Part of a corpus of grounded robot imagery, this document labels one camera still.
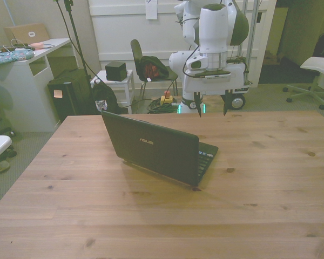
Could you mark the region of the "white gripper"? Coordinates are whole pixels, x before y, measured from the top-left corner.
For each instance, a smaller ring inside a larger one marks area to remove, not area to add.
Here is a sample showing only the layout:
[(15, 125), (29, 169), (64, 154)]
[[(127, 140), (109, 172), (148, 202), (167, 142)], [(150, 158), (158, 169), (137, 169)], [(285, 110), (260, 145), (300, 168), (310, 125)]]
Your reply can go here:
[[(229, 64), (225, 71), (229, 74), (216, 74), (204, 77), (185, 76), (183, 81), (183, 90), (187, 93), (194, 92), (194, 102), (196, 109), (201, 117), (201, 104), (203, 103), (200, 92), (217, 92), (224, 94), (226, 90), (235, 90), (244, 86), (244, 70), (245, 64)], [(224, 101), (223, 114), (228, 111), (227, 94), (222, 96)]]

